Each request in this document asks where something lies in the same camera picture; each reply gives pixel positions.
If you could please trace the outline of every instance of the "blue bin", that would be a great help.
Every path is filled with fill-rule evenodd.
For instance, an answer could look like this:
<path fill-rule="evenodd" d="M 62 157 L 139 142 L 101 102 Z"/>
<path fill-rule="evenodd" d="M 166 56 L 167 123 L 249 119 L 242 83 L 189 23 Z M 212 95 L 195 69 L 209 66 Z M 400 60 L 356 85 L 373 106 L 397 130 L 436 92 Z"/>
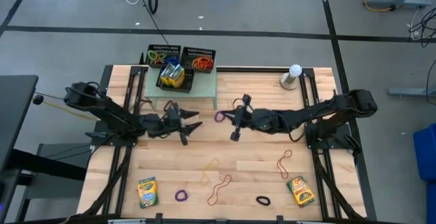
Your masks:
<path fill-rule="evenodd" d="M 436 184 L 427 185 L 427 223 L 436 223 Z"/>
<path fill-rule="evenodd" d="M 436 182 L 436 124 L 415 132 L 414 144 L 421 179 Z"/>

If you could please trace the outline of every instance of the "black basket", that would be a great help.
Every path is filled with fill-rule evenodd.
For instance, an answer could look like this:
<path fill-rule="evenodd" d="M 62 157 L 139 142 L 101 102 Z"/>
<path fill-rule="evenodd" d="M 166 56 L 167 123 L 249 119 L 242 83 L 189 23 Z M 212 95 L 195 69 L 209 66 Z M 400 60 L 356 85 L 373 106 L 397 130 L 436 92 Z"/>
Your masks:
<path fill-rule="evenodd" d="M 152 60 L 149 58 L 149 50 L 155 51 L 157 54 L 164 53 L 166 54 L 165 59 L 170 57 L 177 57 L 180 62 L 180 52 L 182 50 L 182 46 L 169 46 L 169 45 L 159 45 L 159 44 L 150 44 L 149 49 L 145 54 L 145 64 L 149 67 L 160 68 L 165 67 L 166 64 L 152 64 Z"/>
<path fill-rule="evenodd" d="M 213 66 L 215 65 L 215 55 L 216 54 L 217 54 L 216 50 L 184 47 L 183 52 L 182 52 L 181 65 L 183 67 L 192 68 L 196 71 L 205 72 L 205 73 L 209 74 L 212 72 Z M 212 69 L 198 69 L 198 68 L 192 67 L 193 60 L 197 59 L 198 57 L 212 58 L 212 60 L 213 60 Z"/>
<path fill-rule="evenodd" d="M 182 92 L 182 93 L 189 93 L 192 89 L 193 84 L 193 74 L 194 71 L 192 69 L 186 69 L 185 68 L 185 79 L 183 80 L 183 83 L 180 87 L 174 88 L 171 86 L 166 86 L 161 81 L 161 73 L 164 71 L 165 67 L 161 68 L 161 71 L 159 72 L 159 75 L 157 77 L 156 81 L 156 87 L 159 87 L 160 89 L 163 89 L 164 91 L 175 91 L 175 92 Z"/>

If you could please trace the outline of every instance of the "gray floor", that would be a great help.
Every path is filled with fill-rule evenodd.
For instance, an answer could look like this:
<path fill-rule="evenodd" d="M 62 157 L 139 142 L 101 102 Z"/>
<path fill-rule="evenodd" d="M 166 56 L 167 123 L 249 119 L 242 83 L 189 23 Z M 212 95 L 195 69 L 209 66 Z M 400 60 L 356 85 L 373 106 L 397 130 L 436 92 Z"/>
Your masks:
<path fill-rule="evenodd" d="M 15 0 L 0 0 L 2 21 Z M 330 0 L 338 35 L 407 37 L 413 10 L 373 13 L 362 0 Z M 429 9 L 422 10 L 417 19 Z M 328 34 L 322 0 L 159 0 L 162 29 Z M 9 26 L 154 29 L 141 4 L 124 0 L 23 0 Z M 171 44 L 217 50 L 220 65 L 332 67 L 330 40 L 284 37 L 167 35 Z M 77 81 L 99 81 L 104 65 L 137 63 L 158 35 L 6 31 L 0 37 L 0 75 L 37 74 L 37 90 L 62 96 Z M 425 223 L 425 184 L 419 179 L 412 133 L 433 123 L 436 109 L 423 99 L 389 97 L 392 86 L 423 87 L 436 56 L 434 44 L 339 42 L 351 89 L 368 89 L 379 106 L 358 120 L 377 218 Z M 39 143 L 82 143 L 93 123 L 47 106 L 31 106 L 16 148 L 35 153 Z M 22 189 L 8 221 L 14 220 Z M 39 199 L 27 219 L 73 214 L 77 199 Z"/>

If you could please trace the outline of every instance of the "wooden tabletop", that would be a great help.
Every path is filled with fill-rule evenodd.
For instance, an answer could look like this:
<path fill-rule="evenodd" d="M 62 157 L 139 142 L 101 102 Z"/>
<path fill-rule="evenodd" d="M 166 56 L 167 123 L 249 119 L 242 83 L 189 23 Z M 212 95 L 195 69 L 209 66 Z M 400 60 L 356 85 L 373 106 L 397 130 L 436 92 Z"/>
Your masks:
<path fill-rule="evenodd" d="M 129 70 L 128 65 L 116 65 L 112 70 L 108 96 L 120 106 L 124 102 Z M 321 101 L 330 99 L 336 89 L 331 68 L 314 70 Z M 279 77 L 278 73 L 219 72 L 218 109 L 231 110 L 232 102 L 241 98 L 244 93 L 252 97 L 251 105 L 254 108 L 304 108 L 300 88 L 284 90 L 279 84 Z M 233 142 L 230 141 L 230 134 L 234 127 L 230 121 L 214 121 L 216 111 L 213 110 L 211 100 L 180 99 L 176 102 L 184 110 L 200 112 L 199 116 L 189 119 L 187 123 L 202 121 L 203 124 L 188 137 L 188 146 L 180 143 L 176 133 L 164 140 L 146 136 L 138 140 L 131 156 L 122 217 L 154 218 L 156 213 L 163 213 L 164 218 L 171 219 L 275 220 L 277 215 L 283 215 L 285 220 L 322 220 L 313 160 L 304 137 L 293 143 L 286 134 L 268 135 L 243 129 L 239 142 Z M 159 102 L 157 113 L 162 114 L 164 104 L 165 102 Z M 141 109 L 141 114 L 152 112 L 155 111 L 148 104 Z M 302 127 L 293 130 L 293 138 L 301 133 Z M 277 168 L 277 160 L 288 149 L 292 150 L 293 155 L 282 160 L 283 166 L 289 172 L 289 178 L 284 180 Z M 106 186 L 113 151 L 113 146 L 102 146 L 94 153 L 84 182 L 78 213 L 85 211 Z M 352 155 L 347 150 L 331 150 L 330 154 L 339 190 L 356 212 L 366 216 Z M 200 184 L 203 167 L 213 159 L 217 159 L 219 165 L 206 171 L 211 182 L 203 186 Z M 207 199 L 211 196 L 213 187 L 227 174 L 232 176 L 231 183 L 219 190 L 217 204 L 209 206 Z M 159 204 L 141 209 L 138 182 L 151 176 L 157 179 Z M 286 187 L 286 182 L 297 176 L 303 176 L 315 194 L 315 202 L 304 208 L 298 207 Z M 324 188 L 332 217 L 330 191 L 325 185 Z M 186 190 L 189 195 L 185 202 L 174 199 L 174 194 L 181 189 Z M 114 190 L 115 194 L 112 194 L 110 212 L 114 212 L 117 191 L 118 187 Z M 259 205 L 255 199 L 260 195 L 269 197 L 271 206 Z"/>

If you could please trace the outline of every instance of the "colored rubber bands in basket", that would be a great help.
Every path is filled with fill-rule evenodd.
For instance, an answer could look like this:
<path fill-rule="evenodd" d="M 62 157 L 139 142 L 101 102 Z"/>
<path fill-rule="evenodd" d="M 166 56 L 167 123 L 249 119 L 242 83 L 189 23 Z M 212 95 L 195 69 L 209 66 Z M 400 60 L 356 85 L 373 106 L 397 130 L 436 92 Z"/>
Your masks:
<path fill-rule="evenodd" d="M 151 60 L 152 64 L 173 64 L 178 65 L 178 58 L 177 57 L 170 57 L 168 59 L 165 59 L 167 56 L 164 53 L 157 53 L 154 50 L 149 50 L 147 52 L 147 56 L 149 56 L 149 59 Z"/>
<path fill-rule="evenodd" d="M 198 57 L 192 61 L 192 67 L 196 69 L 207 69 L 213 68 L 213 59 L 208 57 Z"/>

